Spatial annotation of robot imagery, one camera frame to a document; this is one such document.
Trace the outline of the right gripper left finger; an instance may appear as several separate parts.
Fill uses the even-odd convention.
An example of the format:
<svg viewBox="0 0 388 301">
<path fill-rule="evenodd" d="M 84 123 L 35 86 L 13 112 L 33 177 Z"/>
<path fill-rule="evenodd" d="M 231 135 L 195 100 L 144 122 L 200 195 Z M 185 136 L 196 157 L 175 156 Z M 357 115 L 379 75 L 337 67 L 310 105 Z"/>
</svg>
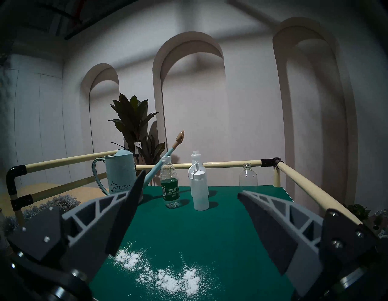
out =
<svg viewBox="0 0 388 301">
<path fill-rule="evenodd" d="M 8 236 L 15 252 L 39 265 L 77 270 L 90 282 L 106 258 L 114 256 L 136 213 L 146 172 L 130 191 L 95 198 L 65 213 L 50 207 Z"/>
</svg>

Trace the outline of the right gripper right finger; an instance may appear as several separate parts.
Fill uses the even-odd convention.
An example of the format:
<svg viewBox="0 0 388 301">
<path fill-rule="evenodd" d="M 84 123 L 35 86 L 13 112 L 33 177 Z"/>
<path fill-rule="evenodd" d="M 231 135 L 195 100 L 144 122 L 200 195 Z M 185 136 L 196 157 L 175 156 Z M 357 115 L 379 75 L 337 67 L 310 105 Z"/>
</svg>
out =
<svg viewBox="0 0 388 301">
<path fill-rule="evenodd" d="M 322 218 L 305 207 L 252 191 L 238 193 L 259 239 L 296 296 L 339 296 L 366 276 L 377 237 L 343 210 Z"/>
</svg>

